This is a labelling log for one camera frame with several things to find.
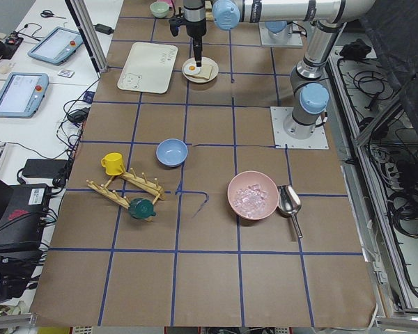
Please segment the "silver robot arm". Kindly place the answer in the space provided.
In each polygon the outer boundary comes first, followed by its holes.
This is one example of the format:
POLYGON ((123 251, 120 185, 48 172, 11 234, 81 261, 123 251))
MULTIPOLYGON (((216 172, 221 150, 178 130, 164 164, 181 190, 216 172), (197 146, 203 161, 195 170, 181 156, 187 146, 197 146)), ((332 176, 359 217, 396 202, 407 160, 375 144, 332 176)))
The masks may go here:
MULTIPOLYGON (((213 1, 212 15, 215 25, 225 31, 241 22, 303 21, 316 23, 304 58, 291 73, 291 84, 317 81, 323 73, 327 58, 343 25, 366 14, 373 1, 213 1)), ((183 7, 169 19, 172 35, 178 35, 185 26, 192 39, 194 60, 202 62, 203 42, 206 34, 206 7, 204 1, 184 1, 183 7)))

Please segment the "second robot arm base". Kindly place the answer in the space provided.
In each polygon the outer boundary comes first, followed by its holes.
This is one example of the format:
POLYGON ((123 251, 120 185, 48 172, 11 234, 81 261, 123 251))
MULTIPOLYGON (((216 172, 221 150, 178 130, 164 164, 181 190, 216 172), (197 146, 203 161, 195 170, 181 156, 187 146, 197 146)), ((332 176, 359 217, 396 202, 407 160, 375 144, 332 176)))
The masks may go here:
POLYGON ((295 22, 259 22, 258 27, 261 45, 264 47, 300 49, 303 46, 301 34, 295 30, 295 22))

